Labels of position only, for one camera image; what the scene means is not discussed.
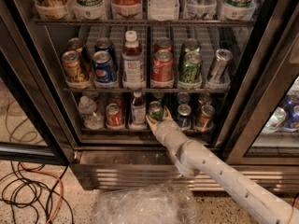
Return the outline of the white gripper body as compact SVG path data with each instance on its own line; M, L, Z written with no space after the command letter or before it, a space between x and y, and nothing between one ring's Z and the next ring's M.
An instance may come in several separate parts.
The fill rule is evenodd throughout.
M188 137L173 120L165 120L159 123L156 126L154 135L168 150L177 150L188 140Z

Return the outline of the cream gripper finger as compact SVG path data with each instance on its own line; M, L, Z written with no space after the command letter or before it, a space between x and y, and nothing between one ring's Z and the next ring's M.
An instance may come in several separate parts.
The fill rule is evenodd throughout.
M164 115L163 115L163 120L172 120L172 115L171 112L169 111L168 107L166 106L164 108Z
M146 115L146 120L151 131L155 133L159 122L156 119L153 119L149 114Z

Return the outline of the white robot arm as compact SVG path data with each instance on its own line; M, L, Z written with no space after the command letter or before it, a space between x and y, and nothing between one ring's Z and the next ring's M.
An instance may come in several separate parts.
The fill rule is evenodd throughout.
M178 171L195 177L201 171L216 181L260 224L299 224L299 210L253 182L213 154L202 141L187 137L164 108L158 121L146 115L156 139L167 148Z

